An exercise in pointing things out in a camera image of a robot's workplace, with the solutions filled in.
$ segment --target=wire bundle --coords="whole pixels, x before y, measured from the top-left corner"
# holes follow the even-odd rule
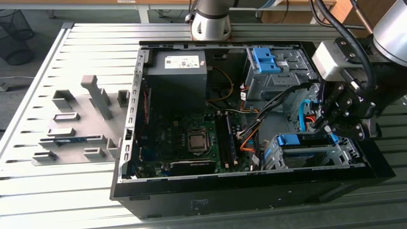
[[[295,92],[299,89],[304,89],[304,88],[309,88],[312,86],[313,82],[309,83],[303,83],[297,86],[291,86],[288,89],[285,89],[283,92],[280,92],[263,106],[263,108],[259,110],[259,113],[256,115],[255,118],[255,122],[248,126],[247,129],[244,129],[241,132],[237,133],[237,138],[243,137],[249,131],[251,134],[248,135],[248,137],[245,138],[241,146],[240,146],[240,150],[244,149],[244,146],[248,142],[248,140],[252,138],[252,136],[255,135],[255,133],[259,130],[261,121],[265,118],[267,113],[276,108],[279,105],[281,105],[281,103],[284,102],[285,98],[289,96],[289,94],[292,92]]]

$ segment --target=slotted aluminum table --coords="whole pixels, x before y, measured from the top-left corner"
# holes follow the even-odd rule
[[[333,39],[313,25],[235,24],[237,41]],[[396,177],[323,205],[140,221],[111,201],[113,163],[35,167],[33,152],[45,136],[49,95],[72,72],[103,75],[111,91],[129,89],[139,41],[189,40],[183,24],[75,24],[57,35],[49,54],[0,141],[0,228],[406,228],[407,107],[391,105],[379,119],[387,140],[378,145]]]

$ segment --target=black wire mesh bin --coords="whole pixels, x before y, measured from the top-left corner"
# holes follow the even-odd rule
[[[33,31],[20,10],[0,10],[0,29],[4,29],[16,40],[33,37]]]
[[[33,53],[23,40],[17,40],[0,26],[0,57],[9,65],[23,65],[33,58]]]

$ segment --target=gray plastic block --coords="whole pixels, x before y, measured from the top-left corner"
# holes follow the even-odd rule
[[[91,145],[104,145],[108,143],[108,140],[107,140],[107,137],[104,137],[104,135],[101,135],[99,138],[88,139],[88,143]]]
[[[40,146],[45,149],[52,149],[52,148],[57,148],[57,144],[53,141],[43,141],[39,142]]]
[[[109,154],[112,155],[112,157],[116,157],[119,149],[111,138],[108,139],[107,150],[108,150]]]
[[[105,120],[112,118],[112,113],[108,109],[108,103],[100,90],[97,88],[97,78],[95,75],[84,75],[81,78],[81,86],[88,90],[92,97],[93,104],[96,105],[100,114]]]
[[[56,90],[52,102],[55,103],[57,109],[72,109],[69,105],[69,101],[75,100],[73,95],[71,94],[69,90]]]
[[[47,135],[49,137],[71,137],[75,136],[75,129],[73,128],[59,128],[59,129],[49,129]]]
[[[107,155],[103,152],[100,147],[96,148],[85,148],[84,149],[84,153],[83,155],[89,159],[89,160],[95,160],[95,159],[103,159]]]
[[[37,162],[52,162],[56,158],[57,156],[52,151],[37,152],[32,157]]]
[[[117,91],[117,102],[119,102],[120,107],[128,107],[128,100],[129,100],[129,91],[119,90]]]
[[[53,116],[53,121],[64,122],[64,121],[77,121],[80,116],[76,112],[59,113]]]

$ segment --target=blue cable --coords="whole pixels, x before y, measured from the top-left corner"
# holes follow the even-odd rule
[[[309,99],[304,99],[303,101],[300,101],[299,104],[299,128],[301,130],[301,132],[305,132],[305,123],[304,123],[304,105],[309,104],[311,100]]]

